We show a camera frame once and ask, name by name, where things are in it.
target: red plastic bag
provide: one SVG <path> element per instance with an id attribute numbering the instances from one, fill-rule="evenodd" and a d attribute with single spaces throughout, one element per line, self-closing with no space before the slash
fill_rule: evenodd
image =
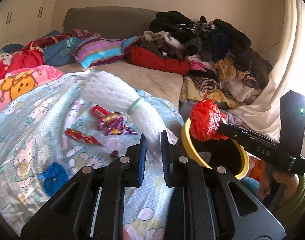
<path id="1" fill-rule="evenodd" d="M 190 114 L 190 131 L 194 138 L 199 141 L 208 141 L 210 139 L 227 140 L 228 137 L 217 133 L 219 123 L 227 124 L 226 115 L 220 113 L 214 100 L 204 99 L 194 105 Z"/>

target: mint elastic band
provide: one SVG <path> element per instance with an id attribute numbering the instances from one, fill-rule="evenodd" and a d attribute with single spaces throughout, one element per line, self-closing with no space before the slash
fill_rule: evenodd
<path id="1" fill-rule="evenodd" d="M 134 112 L 135 108 L 141 103 L 141 101 L 143 101 L 144 99 L 142 97 L 138 98 L 133 104 L 131 107 L 128 108 L 127 110 L 127 114 L 128 115 L 131 115 L 132 112 Z"/>

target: light blue bedding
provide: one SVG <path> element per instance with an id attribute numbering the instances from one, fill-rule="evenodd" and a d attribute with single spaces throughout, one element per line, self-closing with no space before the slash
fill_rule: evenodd
<path id="1" fill-rule="evenodd" d="M 106 137 L 98 131 L 98 120 L 90 113 L 94 104 L 81 98 L 84 81 L 94 72 L 66 74 L 13 101 L 18 111 L 5 108 L 0 113 L 0 213 L 17 234 L 49 199 L 38 175 L 52 162 L 73 176 L 85 165 L 108 165 L 113 150 L 121 156 L 127 147 L 139 143 L 140 131 L 132 122 L 127 125 L 138 135 Z M 179 137 L 183 120 L 174 105 L 143 90 L 138 94 Z M 68 128 L 94 135 L 104 147 L 67 138 L 64 131 Z M 126 188 L 125 192 L 124 224 L 131 240 L 163 238 L 171 194 L 163 175 L 147 161 L 143 186 Z"/>

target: beige blanket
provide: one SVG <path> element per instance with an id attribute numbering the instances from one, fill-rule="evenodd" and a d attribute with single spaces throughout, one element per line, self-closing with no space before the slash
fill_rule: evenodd
<path id="1" fill-rule="evenodd" d="M 58 69 L 64 73 L 87 70 L 83 69 L 77 62 L 58 67 Z M 156 97 L 170 101 L 178 108 L 179 95 L 182 88 L 182 75 L 138 67 L 123 60 L 92 67 L 92 69 L 104 70 L 114 74 L 134 89 L 143 89 Z"/>

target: beige curtain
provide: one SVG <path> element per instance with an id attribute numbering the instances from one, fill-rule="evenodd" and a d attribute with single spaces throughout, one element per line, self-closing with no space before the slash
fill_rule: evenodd
<path id="1" fill-rule="evenodd" d="M 289 90 L 304 94 L 304 79 L 305 4 L 302 0 L 285 0 L 279 56 L 269 75 L 269 83 L 253 104 L 230 112 L 238 115 L 252 130 L 278 140 L 280 97 Z"/>

